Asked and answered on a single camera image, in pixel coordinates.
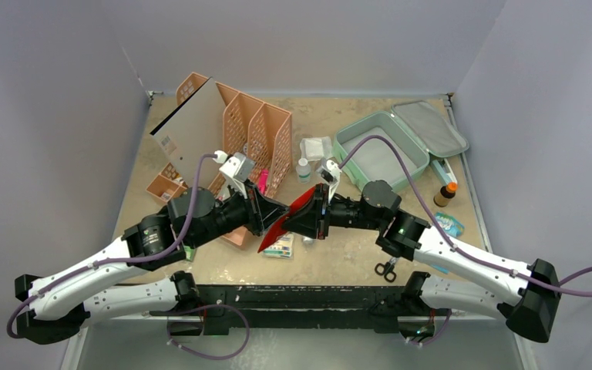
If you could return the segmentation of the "red first aid pouch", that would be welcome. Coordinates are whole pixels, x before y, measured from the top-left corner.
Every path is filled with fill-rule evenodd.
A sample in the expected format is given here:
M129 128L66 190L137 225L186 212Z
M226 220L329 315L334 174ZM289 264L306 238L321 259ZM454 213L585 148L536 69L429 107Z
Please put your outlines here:
M284 223L289 217L292 217L296 212L302 209L309 200L313 197L316 186L306 190L301 196L296 198L289 206L289 211L281 216L268 230L264 239L261 241L260 247L257 252L261 253L273 245L279 238L281 238L288 231L284 229Z

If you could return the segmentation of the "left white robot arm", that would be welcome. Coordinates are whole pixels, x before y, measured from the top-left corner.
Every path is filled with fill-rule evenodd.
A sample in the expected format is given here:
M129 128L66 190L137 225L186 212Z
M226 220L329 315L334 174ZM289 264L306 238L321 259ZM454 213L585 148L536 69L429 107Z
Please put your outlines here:
M47 345L96 322L141 311L192 314L201 299L190 273L138 286L125 287L121 281L181 261L188 249L239 227L261 236L288 213L287 205L251 182L245 190L217 200L209 190L190 188L84 261L48 277L17 277L15 296L21 304L8 320L8 335Z

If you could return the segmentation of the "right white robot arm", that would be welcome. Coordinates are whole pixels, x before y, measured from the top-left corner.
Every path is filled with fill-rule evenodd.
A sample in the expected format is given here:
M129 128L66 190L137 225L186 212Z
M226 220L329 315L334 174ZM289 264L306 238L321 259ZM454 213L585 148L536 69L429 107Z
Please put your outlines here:
M330 227L374 230L376 244L391 257L441 267L460 278L411 273L402 292L407 311L468 311L502 320L528 340L550 340L561 298L552 264L488 253L436 230L402 210L400 202L384 180L370 182L357 200L331 194L329 185L320 183L292 204L281 229L319 240L328 236Z

